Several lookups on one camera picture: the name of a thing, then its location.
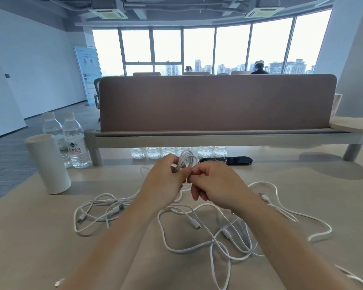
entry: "person's left hand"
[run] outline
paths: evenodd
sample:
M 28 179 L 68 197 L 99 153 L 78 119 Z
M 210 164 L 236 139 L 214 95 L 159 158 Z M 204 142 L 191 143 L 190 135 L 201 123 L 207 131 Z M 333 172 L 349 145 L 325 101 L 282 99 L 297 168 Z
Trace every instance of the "person's left hand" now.
M 191 167 L 186 167 L 172 173 L 174 167 L 171 165 L 178 161 L 179 157 L 171 153 L 159 160 L 145 178 L 135 201 L 151 206 L 155 212 L 173 203 L 192 172 Z

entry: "baseboard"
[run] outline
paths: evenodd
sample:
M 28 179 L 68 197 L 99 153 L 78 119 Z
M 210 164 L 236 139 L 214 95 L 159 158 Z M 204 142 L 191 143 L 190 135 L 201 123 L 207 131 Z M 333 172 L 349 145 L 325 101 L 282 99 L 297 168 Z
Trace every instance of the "baseboard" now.
M 82 100 L 82 101 L 80 101 L 80 102 L 73 103 L 73 104 L 71 104 L 71 105 L 67 105 L 67 106 L 60 107 L 60 108 L 57 108 L 57 109 L 54 109 L 54 110 L 51 110 L 51 111 L 46 111 L 46 112 L 53 112 L 53 111 L 60 110 L 60 109 L 63 109 L 63 108 L 65 108 L 65 107 L 69 107 L 69 106 L 76 105 L 76 104 L 83 103 L 83 102 L 86 102 L 86 101 L 85 101 L 85 100 Z M 34 117 L 39 116 L 39 115 L 41 115 L 41 114 L 43 114 L 43 113 L 36 114 L 36 115 L 34 115 L 34 116 L 24 118 L 24 120 L 34 118 Z
M 5 133 L 5 134 L 3 134 L 3 135 L 0 135 L 0 138 L 2 138 L 2 137 L 4 137 L 4 136 L 7 136 L 7 135 L 10 135 L 10 134 L 12 134 L 12 133 L 18 132 L 18 131 L 23 130 L 23 129 L 25 129 L 25 128 L 28 128 L 28 126 L 24 126 L 24 127 L 22 127 L 22 128 L 19 128 L 19 129 L 16 129 L 16 130 L 14 130 L 14 131 L 11 131 L 11 132 L 8 132 L 8 133 Z

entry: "forearm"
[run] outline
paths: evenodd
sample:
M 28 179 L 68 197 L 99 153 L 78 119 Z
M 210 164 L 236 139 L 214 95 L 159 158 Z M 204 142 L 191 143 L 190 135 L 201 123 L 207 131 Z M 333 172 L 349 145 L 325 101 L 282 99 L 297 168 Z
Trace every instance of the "forearm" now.
M 235 212 L 250 227 L 287 289 L 357 289 L 259 195 L 248 195 Z
M 62 290 L 120 289 L 154 213 L 134 201 L 64 281 Z

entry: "gray carpet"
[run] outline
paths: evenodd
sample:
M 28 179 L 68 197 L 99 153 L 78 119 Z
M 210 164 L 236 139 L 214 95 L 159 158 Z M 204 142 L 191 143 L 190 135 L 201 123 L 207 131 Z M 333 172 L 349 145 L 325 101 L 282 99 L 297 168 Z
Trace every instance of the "gray carpet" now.
M 81 102 L 54 111 L 56 119 L 63 124 L 63 113 L 74 112 L 84 129 L 99 127 L 99 110 Z M 36 173 L 24 139 L 42 133 L 44 119 L 41 115 L 27 119 L 28 128 L 0 138 L 0 197 Z

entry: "glass window pane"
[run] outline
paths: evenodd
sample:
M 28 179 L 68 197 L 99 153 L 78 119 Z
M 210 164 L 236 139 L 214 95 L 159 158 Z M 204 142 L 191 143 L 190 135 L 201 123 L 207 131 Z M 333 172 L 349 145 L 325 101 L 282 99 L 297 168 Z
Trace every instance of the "glass window pane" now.
M 293 18 L 286 18 L 253 24 L 249 71 L 254 71 L 256 61 L 263 60 L 267 72 L 281 73 L 292 20 Z
M 149 31 L 123 30 L 122 43 L 126 62 L 151 62 Z
M 211 72 L 213 50 L 214 28 L 184 29 L 184 67 Z
M 284 73 L 313 73 L 330 15 L 327 10 L 297 17 Z
M 126 75 L 133 76 L 135 72 L 152 72 L 153 67 L 152 65 L 127 65 L 126 66 Z
M 216 29 L 214 73 L 245 71 L 250 24 Z
M 160 72 L 161 75 L 181 75 L 181 65 L 155 65 L 155 72 Z
M 178 62 L 182 60 L 180 54 L 180 29 L 154 30 L 153 44 L 156 62 Z
M 93 29 L 102 76 L 124 75 L 120 40 L 116 29 Z

